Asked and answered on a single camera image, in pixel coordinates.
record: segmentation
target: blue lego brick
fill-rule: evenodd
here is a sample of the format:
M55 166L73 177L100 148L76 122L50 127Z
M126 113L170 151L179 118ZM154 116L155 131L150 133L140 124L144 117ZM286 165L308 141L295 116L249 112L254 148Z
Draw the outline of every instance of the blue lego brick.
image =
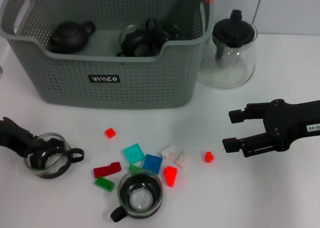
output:
M161 163L161 157L147 154L143 163L143 169L148 169L156 174L159 174Z
M130 164L137 163L138 161L143 160L145 158L145 154L143 153L138 144L130 146L123 152Z

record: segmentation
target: gray plastic basket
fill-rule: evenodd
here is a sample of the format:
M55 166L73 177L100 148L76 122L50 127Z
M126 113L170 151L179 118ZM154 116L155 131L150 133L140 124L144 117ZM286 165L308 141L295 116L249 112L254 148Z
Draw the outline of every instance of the gray plastic basket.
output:
M47 102L94 108L174 108L191 99L205 43L213 31L214 2L206 1L29 0L15 32L26 0L3 0L0 36L8 40ZM114 57L120 32L151 17L177 24L191 40L167 42L155 57ZM50 35L67 20L91 20L97 31L77 54L49 52Z

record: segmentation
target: teapot lid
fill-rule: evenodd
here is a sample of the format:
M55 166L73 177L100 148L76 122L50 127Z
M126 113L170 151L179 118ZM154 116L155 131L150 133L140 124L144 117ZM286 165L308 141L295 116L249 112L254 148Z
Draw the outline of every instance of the teapot lid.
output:
M216 23L213 35L230 48L240 48L255 39L255 30L242 19L240 10L233 10L231 17Z
M58 26L56 32L60 36L74 36L79 32L80 25L75 22L65 22Z

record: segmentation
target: lego brick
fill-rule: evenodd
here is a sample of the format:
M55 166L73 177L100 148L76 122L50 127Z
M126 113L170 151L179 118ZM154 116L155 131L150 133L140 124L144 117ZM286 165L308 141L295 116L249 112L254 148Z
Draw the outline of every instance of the lego brick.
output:
M116 132L112 128L106 130L104 133L109 139L115 137L115 135L116 135Z
M215 159L215 157L212 155L211 152L205 153L204 160L206 163L211 163L214 159Z
M182 169L189 159L190 159L190 154L186 151L183 151L181 152L180 156L178 157L175 163L177 166L179 166Z
M145 158L145 154L143 153L138 144L130 146L123 152L130 164L137 163L138 161L143 160Z
M171 158L177 154L177 148L175 145L170 146L169 148L161 151L161 155L164 159Z
M133 171L133 170L137 170L137 169L141 169L141 168L138 167L138 166L135 166L135 165L133 165L133 164L131 164L131 165L129 166L129 171Z
M167 168L164 169L163 173L165 176L167 186L173 187L175 185L177 172L178 172L178 169L171 166L168 166Z
M111 192L115 187L115 183L102 177L98 177L94 184L101 189L107 190L109 192Z
M116 163L112 163L109 166L93 169L93 174L95 178L98 178L99 176L104 177L104 176L118 173L120 171L121 171L121 165L119 162L116 162Z
M161 157L147 154L145 156L145 160L143 163L143 169L148 169L156 174L159 174L161 163L162 163Z

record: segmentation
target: white table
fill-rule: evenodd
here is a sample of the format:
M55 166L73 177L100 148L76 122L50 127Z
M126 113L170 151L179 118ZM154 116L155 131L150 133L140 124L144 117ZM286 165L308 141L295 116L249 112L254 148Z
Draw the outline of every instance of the white table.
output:
M232 125L228 112L247 103L283 98L289 103L320 99L320 37L260 35L253 78L235 89L196 84L192 101L166 110L103 110L44 102L12 50L1 40L0 116L33 134L57 132L85 150L83 162L63 176L44 180L9 149L0 149L0 227L320 227L320 137L302 139L289 151L244 158L227 154L222 139L263 133L261 120ZM109 127L117 137L108 140ZM170 144L192 154L174 188L164 185L158 213L145 220L113 223L117 192L93 185L92 169L120 161L121 151L139 143L158 154ZM201 160L211 150L212 164Z

